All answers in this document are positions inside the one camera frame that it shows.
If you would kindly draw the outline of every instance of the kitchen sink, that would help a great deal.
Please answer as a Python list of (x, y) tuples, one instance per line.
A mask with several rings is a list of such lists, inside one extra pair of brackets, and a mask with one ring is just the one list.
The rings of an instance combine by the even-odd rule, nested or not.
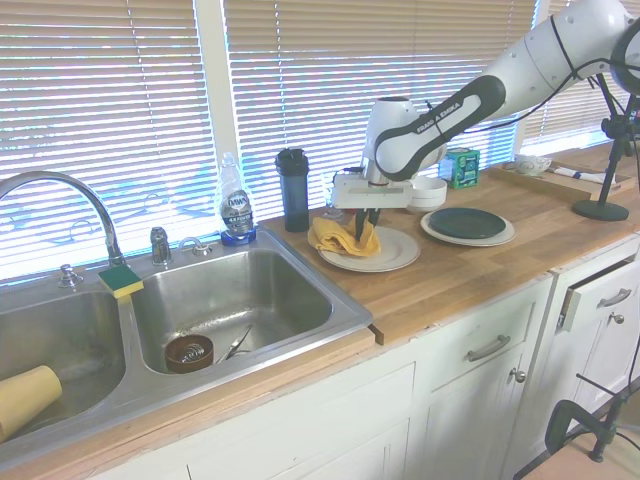
[[(366, 328), (371, 314), (276, 234), (248, 245), (209, 244), (206, 256), (173, 250), (173, 262), (127, 258), (144, 289), (115, 300), (99, 281), (58, 287), (59, 275), (0, 287), (0, 379), (48, 365), (62, 396), (0, 445), (0, 473), (133, 418)], [(208, 336), (214, 357), (251, 331), (240, 352), (187, 374), (166, 369), (164, 348)]]
[(187, 334), (213, 341), (214, 361), (251, 331), (242, 351), (320, 327), (331, 303), (278, 253), (255, 250), (159, 273), (133, 296), (142, 354), (157, 372), (170, 373), (167, 343)]
[(48, 365), (62, 395), (16, 436), (101, 402), (124, 377), (118, 304), (108, 293), (71, 295), (0, 314), (0, 380)]

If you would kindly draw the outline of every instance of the countertop edge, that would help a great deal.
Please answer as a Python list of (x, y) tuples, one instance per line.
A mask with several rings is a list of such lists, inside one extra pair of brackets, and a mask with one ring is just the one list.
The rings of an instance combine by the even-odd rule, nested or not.
[(362, 329), (310, 352), (140, 416), (0, 473), (0, 480), (86, 479), (358, 363), (376, 348)]

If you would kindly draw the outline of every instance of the yellow cloth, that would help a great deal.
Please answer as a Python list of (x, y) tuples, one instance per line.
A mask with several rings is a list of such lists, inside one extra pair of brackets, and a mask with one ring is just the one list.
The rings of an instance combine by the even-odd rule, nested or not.
[(356, 241), (355, 216), (349, 225), (343, 227), (333, 220), (316, 217), (307, 234), (311, 246), (317, 250), (327, 250), (340, 254), (370, 257), (380, 253), (380, 241), (373, 225), (364, 222), (364, 229), (360, 241)]
[(60, 380), (41, 366), (0, 382), (0, 443), (62, 394)]

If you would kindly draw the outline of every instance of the white blinds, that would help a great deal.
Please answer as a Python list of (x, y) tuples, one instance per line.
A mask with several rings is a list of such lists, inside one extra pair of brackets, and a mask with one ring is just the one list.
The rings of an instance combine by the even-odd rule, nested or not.
[[(640, 15), (640, 0), (621, 1), (631, 15)], [(549, 15), (570, 3), (550, 0)], [(629, 94), (618, 87), (610, 74), (605, 77), (611, 93), (626, 107)], [(579, 82), (527, 119), (523, 151), (546, 153), (598, 143), (606, 139), (600, 123), (608, 116), (609, 109), (600, 89), (592, 89), (587, 81)]]
[[(0, 0), (0, 179), (55, 170), (93, 188), (123, 250), (211, 232), (216, 163), (192, 0)], [(0, 278), (106, 257), (62, 184), (0, 202)]]
[[(531, 28), (535, 0), (225, 0), (239, 153), (258, 217), (282, 212), (275, 155), (304, 148), (320, 174), (360, 162), (374, 100), (438, 104)], [(450, 145), (503, 161), (514, 128)]]

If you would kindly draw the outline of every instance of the black water bottle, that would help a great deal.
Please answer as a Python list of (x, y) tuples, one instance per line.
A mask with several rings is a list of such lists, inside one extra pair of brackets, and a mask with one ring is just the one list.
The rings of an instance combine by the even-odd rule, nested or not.
[(309, 229), (309, 160), (301, 148), (285, 148), (276, 156), (276, 170), (280, 174), (284, 228), (287, 232), (304, 232)]

